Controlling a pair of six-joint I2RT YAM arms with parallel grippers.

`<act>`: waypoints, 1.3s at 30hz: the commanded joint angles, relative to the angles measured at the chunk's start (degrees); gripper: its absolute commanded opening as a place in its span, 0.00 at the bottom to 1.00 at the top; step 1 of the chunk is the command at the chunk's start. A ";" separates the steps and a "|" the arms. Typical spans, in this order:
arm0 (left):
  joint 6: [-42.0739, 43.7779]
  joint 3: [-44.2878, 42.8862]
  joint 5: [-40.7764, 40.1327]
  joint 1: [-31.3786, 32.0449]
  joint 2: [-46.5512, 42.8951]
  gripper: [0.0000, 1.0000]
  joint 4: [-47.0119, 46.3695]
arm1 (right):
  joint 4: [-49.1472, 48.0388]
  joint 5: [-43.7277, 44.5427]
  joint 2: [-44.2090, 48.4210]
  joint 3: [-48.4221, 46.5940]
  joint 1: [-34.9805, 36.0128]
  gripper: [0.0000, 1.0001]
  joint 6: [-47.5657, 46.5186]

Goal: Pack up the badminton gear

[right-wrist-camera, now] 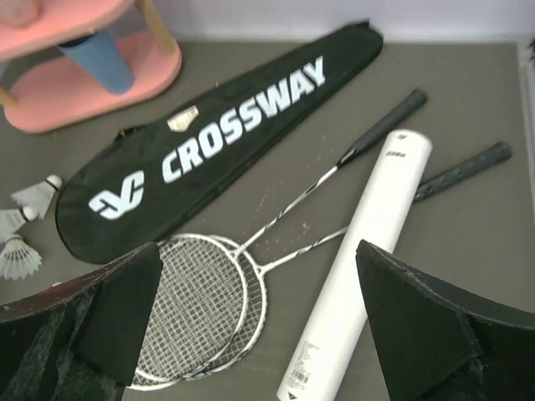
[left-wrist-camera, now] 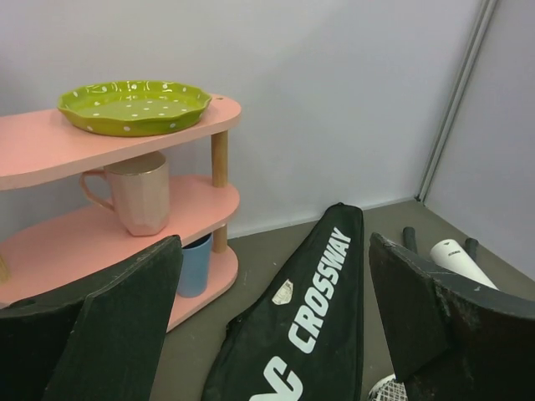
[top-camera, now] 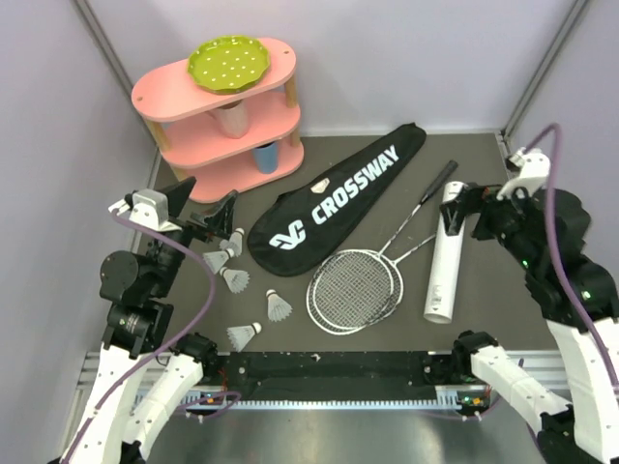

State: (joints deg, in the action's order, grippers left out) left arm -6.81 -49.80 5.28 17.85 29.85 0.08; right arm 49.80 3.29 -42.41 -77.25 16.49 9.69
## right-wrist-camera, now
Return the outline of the white shuttlecock top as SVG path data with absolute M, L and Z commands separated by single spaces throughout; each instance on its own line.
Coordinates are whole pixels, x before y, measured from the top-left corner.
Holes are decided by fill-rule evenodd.
M 53 197 L 60 191 L 62 185 L 63 180 L 58 175 L 48 175 L 45 180 L 12 193 L 10 198 L 20 206 L 34 208 L 38 218 L 43 220 Z

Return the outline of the white shuttlecock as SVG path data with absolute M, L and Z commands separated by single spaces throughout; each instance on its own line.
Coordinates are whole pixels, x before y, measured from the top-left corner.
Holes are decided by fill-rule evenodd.
M 20 206 L 34 208 L 38 218 L 43 220 L 53 197 L 60 191 L 62 185 L 63 180 L 58 175 L 48 175 L 45 180 L 12 193 L 10 198 Z
M 1 276 L 4 279 L 24 279 L 33 275 L 41 265 L 42 257 L 22 236 L 12 234 L 6 239 L 1 251 Z
M 27 222 L 34 221 L 37 217 L 37 211 L 31 206 L 23 206 L 18 209 L 1 210 L 1 236 L 9 236 L 15 233 Z

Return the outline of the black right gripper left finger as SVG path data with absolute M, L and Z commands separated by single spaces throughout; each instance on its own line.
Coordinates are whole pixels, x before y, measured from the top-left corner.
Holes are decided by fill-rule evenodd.
M 120 400 L 135 368 L 162 260 L 154 242 L 1 306 L 3 400 Z

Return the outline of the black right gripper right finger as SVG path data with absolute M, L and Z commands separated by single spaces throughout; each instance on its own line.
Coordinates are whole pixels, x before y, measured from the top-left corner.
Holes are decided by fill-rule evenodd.
M 362 240 L 356 268 L 392 400 L 532 400 L 534 315 Z

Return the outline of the white shuttlecock bottom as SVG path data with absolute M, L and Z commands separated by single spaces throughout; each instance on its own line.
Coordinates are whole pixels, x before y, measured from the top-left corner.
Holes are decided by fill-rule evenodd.
M 22 236 L 12 234 L 6 239 L 1 251 L 1 276 L 4 279 L 24 279 L 33 275 L 41 265 L 42 257 Z

